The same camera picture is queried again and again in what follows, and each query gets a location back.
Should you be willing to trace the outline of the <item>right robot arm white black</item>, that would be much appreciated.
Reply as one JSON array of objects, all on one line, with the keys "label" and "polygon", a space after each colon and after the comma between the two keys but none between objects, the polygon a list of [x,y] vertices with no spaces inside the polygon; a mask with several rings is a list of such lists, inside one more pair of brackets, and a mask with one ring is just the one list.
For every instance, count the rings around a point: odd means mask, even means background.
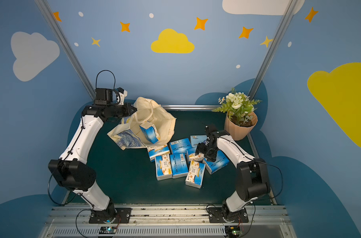
[{"label": "right robot arm white black", "polygon": [[215,162],[217,153],[223,152],[236,168],[235,192],[223,203],[225,217],[234,215],[244,209],[253,200],[270,192],[267,164],[241,148],[225,130],[219,131],[215,126],[206,126],[207,140],[199,143],[196,154],[202,153],[209,162]]}]

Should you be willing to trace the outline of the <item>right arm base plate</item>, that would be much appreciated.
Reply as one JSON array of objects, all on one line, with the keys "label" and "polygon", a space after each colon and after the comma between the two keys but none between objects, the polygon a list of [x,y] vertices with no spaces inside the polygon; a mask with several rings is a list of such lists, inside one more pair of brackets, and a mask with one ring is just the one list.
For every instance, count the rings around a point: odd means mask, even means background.
[{"label": "right arm base plate", "polygon": [[227,207],[208,206],[206,208],[210,223],[248,223],[246,209],[231,212]]}]

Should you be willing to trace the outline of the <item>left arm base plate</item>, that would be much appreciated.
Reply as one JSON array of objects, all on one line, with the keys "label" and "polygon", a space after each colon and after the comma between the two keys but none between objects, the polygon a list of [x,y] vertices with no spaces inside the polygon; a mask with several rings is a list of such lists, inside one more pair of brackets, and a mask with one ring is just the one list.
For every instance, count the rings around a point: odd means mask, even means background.
[{"label": "left arm base plate", "polygon": [[109,208],[102,211],[91,210],[89,224],[127,224],[131,208]]}]

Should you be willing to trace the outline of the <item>cream canvas tote bag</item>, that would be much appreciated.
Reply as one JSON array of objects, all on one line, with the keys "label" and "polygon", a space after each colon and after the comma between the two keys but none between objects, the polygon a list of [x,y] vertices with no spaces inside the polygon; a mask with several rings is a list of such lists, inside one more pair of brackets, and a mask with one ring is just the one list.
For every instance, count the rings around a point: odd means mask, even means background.
[{"label": "cream canvas tote bag", "polygon": [[166,145],[174,135],[176,118],[152,99],[137,98],[132,116],[107,133],[122,150]]}]

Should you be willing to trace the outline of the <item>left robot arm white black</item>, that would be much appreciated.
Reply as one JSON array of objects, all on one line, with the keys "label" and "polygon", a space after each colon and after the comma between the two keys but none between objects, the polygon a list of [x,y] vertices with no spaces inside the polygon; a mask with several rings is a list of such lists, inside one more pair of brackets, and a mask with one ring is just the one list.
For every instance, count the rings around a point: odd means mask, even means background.
[{"label": "left robot arm white black", "polygon": [[88,155],[99,130],[110,118],[121,119],[133,115],[137,109],[124,102],[127,91],[122,88],[97,88],[92,105],[86,106],[79,127],[59,159],[51,160],[48,169],[59,186],[81,196],[91,207],[93,216],[106,223],[116,216],[112,200],[96,183],[96,172],[87,165]]}]

